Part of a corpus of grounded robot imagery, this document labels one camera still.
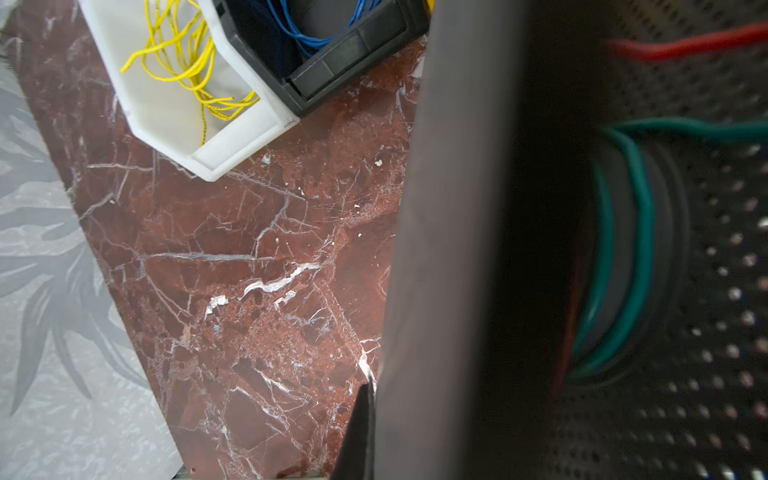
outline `gray fabric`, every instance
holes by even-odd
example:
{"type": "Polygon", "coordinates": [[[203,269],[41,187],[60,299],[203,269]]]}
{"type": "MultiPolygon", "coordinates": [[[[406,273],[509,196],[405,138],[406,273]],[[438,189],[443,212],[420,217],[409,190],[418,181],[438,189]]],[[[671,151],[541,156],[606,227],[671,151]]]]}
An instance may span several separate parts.
{"type": "Polygon", "coordinates": [[[5,56],[0,312],[0,479],[173,477],[176,445],[5,56]]]}

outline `red marble surface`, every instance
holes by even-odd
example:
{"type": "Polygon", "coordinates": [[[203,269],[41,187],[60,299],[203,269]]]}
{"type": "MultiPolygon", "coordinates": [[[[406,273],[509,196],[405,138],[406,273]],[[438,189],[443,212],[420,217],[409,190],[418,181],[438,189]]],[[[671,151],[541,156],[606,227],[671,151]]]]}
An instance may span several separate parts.
{"type": "Polygon", "coordinates": [[[76,0],[5,35],[184,464],[328,474],[377,369],[425,41],[211,184],[133,138],[76,0]]]}

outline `perforated metal panel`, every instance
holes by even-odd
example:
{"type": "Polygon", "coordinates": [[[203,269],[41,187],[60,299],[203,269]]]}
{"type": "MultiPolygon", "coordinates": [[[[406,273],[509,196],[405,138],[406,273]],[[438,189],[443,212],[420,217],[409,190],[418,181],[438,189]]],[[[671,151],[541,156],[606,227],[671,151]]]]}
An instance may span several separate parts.
{"type": "MultiPolygon", "coordinates": [[[[613,35],[673,41],[766,20],[764,0],[622,0],[613,35]]],[[[768,118],[768,46],[615,63],[611,120],[768,118]]],[[[565,389],[540,478],[768,478],[768,144],[657,138],[693,223],[679,306],[638,371],[565,389]]]]}

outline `storage bin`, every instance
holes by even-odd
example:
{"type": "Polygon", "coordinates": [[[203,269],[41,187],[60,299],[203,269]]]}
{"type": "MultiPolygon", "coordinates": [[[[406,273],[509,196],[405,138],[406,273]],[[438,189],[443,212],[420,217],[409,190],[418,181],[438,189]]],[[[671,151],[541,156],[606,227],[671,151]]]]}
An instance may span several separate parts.
{"type": "MultiPolygon", "coordinates": [[[[254,90],[260,97],[229,122],[206,114],[207,141],[202,146],[200,102],[191,92],[177,82],[153,79],[139,60],[126,73],[120,73],[131,54],[147,43],[144,0],[80,0],[80,6],[131,132],[203,180],[215,181],[290,129],[299,118],[229,43],[213,2],[197,2],[217,51],[210,90],[235,97],[254,90]]],[[[147,56],[147,65],[156,74],[165,74],[155,55],[147,56]]]]}

